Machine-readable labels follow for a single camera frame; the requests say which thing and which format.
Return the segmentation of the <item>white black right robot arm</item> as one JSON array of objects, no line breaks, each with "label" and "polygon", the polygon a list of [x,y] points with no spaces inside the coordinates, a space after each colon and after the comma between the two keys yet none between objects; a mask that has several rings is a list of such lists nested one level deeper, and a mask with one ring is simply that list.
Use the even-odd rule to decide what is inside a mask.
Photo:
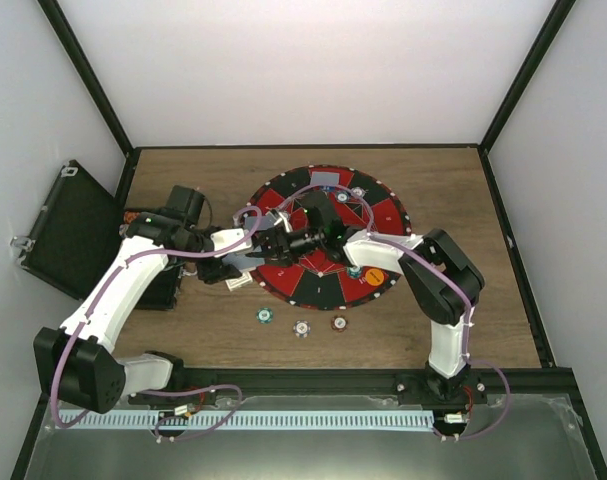
[{"label": "white black right robot arm", "polygon": [[281,208],[265,215],[242,213],[236,224],[251,232],[252,256],[292,266],[316,250],[349,267],[374,267],[405,277],[431,322],[425,367],[428,393],[441,403],[455,399],[470,369],[469,334],[485,280],[458,244],[442,229],[398,236],[344,223],[321,191],[300,197],[306,225],[294,229]]}]

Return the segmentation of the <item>white blue chip stack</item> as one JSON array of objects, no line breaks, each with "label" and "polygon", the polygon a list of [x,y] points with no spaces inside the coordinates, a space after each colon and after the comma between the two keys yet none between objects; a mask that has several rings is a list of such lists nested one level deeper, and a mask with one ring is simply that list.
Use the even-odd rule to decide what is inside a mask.
[{"label": "white blue chip stack", "polygon": [[297,338],[307,338],[310,334],[311,327],[308,321],[297,321],[293,326],[293,333]]}]

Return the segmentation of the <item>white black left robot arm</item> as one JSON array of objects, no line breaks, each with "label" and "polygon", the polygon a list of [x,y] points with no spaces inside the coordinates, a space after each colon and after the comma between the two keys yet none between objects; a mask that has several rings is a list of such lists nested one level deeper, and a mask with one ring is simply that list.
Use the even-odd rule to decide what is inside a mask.
[{"label": "white black left robot arm", "polygon": [[125,230],[113,263],[80,307],[58,328],[42,328],[33,346],[42,390],[49,397],[55,421],[62,403],[83,414],[103,414],[127,396],[157,396],[167,404],[187,392],[186,377],[177,372],[180,360],[160,352],[117,359],[113,352],[126,320],[157,276],[187,260],[205,281],[241,276],[234,257],[249,257],[258,250],[260,235],[268,249],[286,243],[292,231],[281,207],[267,212],[254,205],[242,208],[229,229],[197,227],[204,196],[183,186],[172,189],[166,204],[143,211]]}]

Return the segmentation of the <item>white blue poker chip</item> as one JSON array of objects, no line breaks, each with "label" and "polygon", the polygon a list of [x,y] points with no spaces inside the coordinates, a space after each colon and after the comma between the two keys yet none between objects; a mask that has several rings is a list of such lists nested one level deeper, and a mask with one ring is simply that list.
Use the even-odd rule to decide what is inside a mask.
[{"label": "white blue poker chip", "polygon": [[365,196],[366,192],[361,187],[355,187],[352,189],[352,194],[355,197],[363,198]]}]

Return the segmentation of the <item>blue patterned card deck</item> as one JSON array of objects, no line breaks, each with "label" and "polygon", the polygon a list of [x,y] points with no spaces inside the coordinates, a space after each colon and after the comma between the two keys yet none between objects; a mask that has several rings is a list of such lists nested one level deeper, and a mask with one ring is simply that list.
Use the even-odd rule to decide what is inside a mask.
[{"label": "blue patterned card deck", "polygon": [[222,262],[226,265],[232,265],[240,272],[253,271],[257,267],[265,264],[263,258],[250,257],[247,254],[238,252],[230,253],[222,258]]}]

